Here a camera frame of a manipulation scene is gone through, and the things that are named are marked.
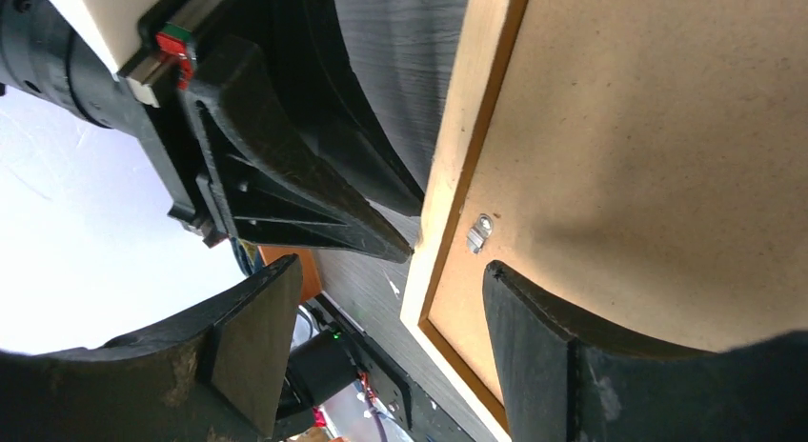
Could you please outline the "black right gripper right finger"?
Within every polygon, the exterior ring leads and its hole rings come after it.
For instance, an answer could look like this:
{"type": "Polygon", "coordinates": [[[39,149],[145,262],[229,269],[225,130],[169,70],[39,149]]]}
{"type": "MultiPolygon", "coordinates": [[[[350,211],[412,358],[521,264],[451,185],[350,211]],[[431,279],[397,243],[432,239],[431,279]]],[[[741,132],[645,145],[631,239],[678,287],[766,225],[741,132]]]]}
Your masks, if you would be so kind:
{"type": "Polygon", "coordinates": [[[626,329],[505,263],[484,312],[514,441],[803,441],[807,334],[706,352],[626,329]]]}

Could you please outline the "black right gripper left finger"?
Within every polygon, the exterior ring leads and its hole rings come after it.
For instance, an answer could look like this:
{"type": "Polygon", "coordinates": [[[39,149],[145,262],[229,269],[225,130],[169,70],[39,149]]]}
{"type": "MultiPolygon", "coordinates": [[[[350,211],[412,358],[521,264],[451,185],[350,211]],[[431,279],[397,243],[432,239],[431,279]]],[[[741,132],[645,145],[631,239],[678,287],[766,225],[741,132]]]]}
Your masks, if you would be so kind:
{"type": "Polygon", "coordinates": [[[1,355],[5,441],[265,441],[300,284],[283,256],[96,349],[1,355]]]}

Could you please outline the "orange wooden picture frame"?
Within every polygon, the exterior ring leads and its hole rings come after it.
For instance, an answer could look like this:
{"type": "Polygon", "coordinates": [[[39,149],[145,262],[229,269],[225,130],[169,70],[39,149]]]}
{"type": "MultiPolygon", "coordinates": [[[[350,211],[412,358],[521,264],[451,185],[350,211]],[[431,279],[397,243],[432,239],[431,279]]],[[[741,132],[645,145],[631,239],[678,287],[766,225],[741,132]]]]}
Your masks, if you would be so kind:
{"type": "Polygon", "coordinates": [[[529,0],[468,0],[402,299],[400,320],[497,441],[505,411],[428,319],[529,0]]]}

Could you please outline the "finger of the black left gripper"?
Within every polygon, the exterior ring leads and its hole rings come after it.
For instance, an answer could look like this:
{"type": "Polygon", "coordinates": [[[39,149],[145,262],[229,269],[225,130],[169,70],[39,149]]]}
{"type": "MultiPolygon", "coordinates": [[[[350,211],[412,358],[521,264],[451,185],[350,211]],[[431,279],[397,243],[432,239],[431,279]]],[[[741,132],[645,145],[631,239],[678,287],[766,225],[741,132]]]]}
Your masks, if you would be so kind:
{"type": "Polygon", "coordinates": [[[263,51],[227,35],[183,93],[220,227],[257,245],[352,251],[403,263],[409,242],[282,109],[263,51]]]}
{"type": "Polygon", "coordinates": [[[234,35],[254,43],[263,72],[235,94],[254,123],[274,113],[268,137],[288,131],[366,199],[414,216],[424,192],[383,130],[360,85],[334,0],[238,0],[234,35]]]}

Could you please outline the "brown backing board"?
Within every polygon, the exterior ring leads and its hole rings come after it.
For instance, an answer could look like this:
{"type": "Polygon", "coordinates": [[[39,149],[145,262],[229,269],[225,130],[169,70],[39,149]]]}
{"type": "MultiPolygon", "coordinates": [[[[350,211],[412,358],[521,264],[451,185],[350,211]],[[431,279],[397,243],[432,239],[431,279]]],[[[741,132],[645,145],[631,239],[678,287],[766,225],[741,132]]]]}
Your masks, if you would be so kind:
{"type": "Polygon", "coordinates": [[[529,0],[429,318],[500,402],[494,260],[722,351],[807,325],[807,0],[529,0]]]}

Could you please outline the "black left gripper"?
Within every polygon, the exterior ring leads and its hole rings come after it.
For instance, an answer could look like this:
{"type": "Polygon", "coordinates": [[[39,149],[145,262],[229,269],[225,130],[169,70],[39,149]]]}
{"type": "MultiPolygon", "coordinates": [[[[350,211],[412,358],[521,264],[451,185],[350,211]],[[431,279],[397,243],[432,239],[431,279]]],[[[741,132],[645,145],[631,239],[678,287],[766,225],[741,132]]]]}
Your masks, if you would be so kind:
{"type": "Polygon", "coordinates": [[[174,77],[173,66],[162,70],[155,84],[158,107],[143,104],[49,0],[1,0],[1,88],[135,137],[172,199],[169,216],[213,247],[228,235],[206,204],[207,167],[174,77]]]}

